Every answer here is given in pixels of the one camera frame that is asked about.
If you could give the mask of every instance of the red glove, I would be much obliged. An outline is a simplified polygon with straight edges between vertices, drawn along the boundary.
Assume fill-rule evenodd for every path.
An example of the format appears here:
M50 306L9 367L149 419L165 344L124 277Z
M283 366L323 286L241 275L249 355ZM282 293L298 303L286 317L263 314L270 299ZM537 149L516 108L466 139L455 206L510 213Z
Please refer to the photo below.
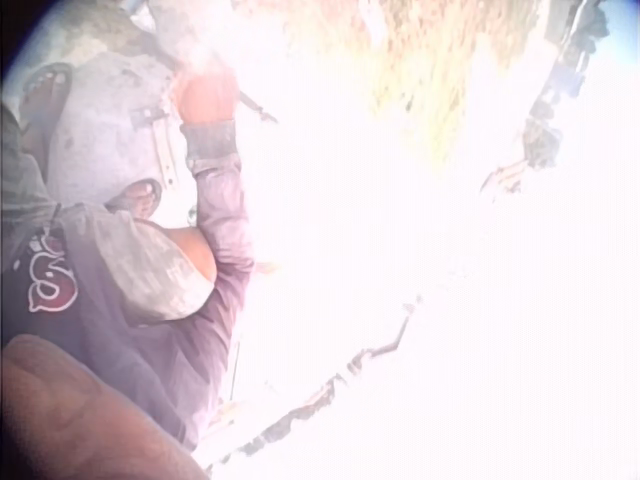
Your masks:
M204 72L185 72L178 79L173 100L187 125L233 120L240 90L234 71L220 60Z

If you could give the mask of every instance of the dark shirt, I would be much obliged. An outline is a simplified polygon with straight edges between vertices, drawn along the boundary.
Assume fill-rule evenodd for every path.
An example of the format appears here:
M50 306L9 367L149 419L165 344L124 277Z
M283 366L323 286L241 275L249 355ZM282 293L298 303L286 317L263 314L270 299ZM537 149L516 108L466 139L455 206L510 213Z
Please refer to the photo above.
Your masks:
M198 227L218 269L205 305L183 320L145 322L124 301L95 244L40 232L2 275L2 346L34 334L86 365L193 450L215 412L236 316L253 270L238 166L196 178Z

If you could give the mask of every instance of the dry grass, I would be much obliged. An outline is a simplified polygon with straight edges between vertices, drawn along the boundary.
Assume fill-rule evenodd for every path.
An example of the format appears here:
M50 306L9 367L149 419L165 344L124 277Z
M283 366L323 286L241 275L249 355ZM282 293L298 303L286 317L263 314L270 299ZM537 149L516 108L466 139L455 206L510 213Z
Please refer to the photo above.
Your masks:
M380 0L388 26L374 48L357 0L242 0L249 15L279 15L293 53L314 54L381 116L398 115L408 139L441 165L464 115L478 33L503 66L523 51L538 0Z

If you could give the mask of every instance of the hand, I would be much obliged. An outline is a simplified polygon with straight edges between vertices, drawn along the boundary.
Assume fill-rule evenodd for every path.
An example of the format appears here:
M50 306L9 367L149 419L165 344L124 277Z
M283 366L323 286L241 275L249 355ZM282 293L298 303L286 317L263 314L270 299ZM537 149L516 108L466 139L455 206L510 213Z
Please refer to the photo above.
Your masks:
M178 79L173 101L185 124L233 120L239 88L233 70L220 60L202 72L185 72Z

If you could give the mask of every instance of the wrist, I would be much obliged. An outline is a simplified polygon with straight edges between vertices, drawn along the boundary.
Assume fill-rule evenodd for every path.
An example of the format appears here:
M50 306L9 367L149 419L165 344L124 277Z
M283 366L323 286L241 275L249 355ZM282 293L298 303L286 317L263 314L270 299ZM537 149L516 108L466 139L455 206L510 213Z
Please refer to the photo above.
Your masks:
M235 120L180 127L187 140L187 166L195 176L205 170L232 166L237 160Z

